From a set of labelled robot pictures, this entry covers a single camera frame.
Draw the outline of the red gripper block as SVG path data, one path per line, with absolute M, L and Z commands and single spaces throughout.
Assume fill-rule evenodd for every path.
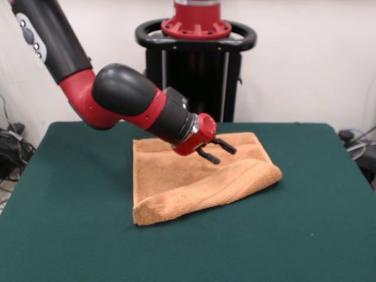
M 187 137 L 177 146 L 173 146 L 173 151 L 181 156 L 188 156 L 197 150 L 202 158 L 212 164 L 220 164 L 220 159 L 205 152 L 201 146 L 212 142 L 219 145 L 229 154 L 235 155 L 237 149 L 223 139 L 216 137 L 217 124 L 215 120 L 207 113 L 194 114 L 193 126 Z

